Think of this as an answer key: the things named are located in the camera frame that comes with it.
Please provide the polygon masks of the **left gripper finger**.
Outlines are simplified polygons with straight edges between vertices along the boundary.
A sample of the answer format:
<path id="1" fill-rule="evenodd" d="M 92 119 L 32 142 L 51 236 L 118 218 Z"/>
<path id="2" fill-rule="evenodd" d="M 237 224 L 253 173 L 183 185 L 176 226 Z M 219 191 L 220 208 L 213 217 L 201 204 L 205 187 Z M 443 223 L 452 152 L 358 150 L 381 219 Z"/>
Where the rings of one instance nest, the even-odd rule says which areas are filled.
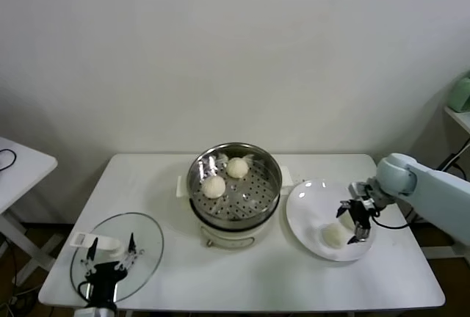
<path id="1" fill-rule="evenodd" d="M 122 254 L 119 263 L 116 265 L 116 269 L 129 270 L 141 255 L 142 250 L 137 249 L 137 245 L 134 240 L 134 234 L 132 233 L 129 239 L 129 244 L 125 252 Z"/>
<path id="2" fill-rule="evenodd" d="M 95 274 L 96 272 L 96 269 L 94 266 L 94 258 L 95 258 L 97 246 L 98 246 L 98 238 L 95 238 L 91 247 L 87 251 L 86 258 L 82 259 L 82 265 L 86 270 L 85 272 L 86 276 L 90 276 L 91 274 Z"/>

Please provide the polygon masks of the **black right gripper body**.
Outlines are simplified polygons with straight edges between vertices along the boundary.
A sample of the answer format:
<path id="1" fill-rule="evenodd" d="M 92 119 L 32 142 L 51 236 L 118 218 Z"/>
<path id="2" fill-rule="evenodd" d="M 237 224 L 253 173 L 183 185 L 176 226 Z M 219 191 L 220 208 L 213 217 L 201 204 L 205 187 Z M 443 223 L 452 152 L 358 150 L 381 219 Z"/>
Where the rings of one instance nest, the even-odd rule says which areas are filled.
<path id="1" fill-rule="evenodd" d="M 350 200 L 351 207 L 349 209 L 349 214 L 352 218 L 352 220 L 355 223 L 355 228 L 357 227 L 363 227 L 369 229 L 369 233 L 371 231 L 371 225 L 370 225 L 370 215 L 367 209 L 364 207 L 364 204 L 360 201 L 357 200 Z"/>

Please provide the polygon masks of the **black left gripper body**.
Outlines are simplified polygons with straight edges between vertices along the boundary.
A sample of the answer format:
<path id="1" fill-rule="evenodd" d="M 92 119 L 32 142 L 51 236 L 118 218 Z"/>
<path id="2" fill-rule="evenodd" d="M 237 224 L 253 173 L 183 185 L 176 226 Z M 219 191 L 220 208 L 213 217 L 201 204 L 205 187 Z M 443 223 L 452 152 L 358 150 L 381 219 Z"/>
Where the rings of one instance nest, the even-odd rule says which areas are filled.
<path id="1" fill-rule="evenodd" d="M 117 284 L 126 278 L 126 269 L 118 261 L 99 263 L 89 276 L 92 287 L 89 297 L 90 307 L 115 307 Z"/>

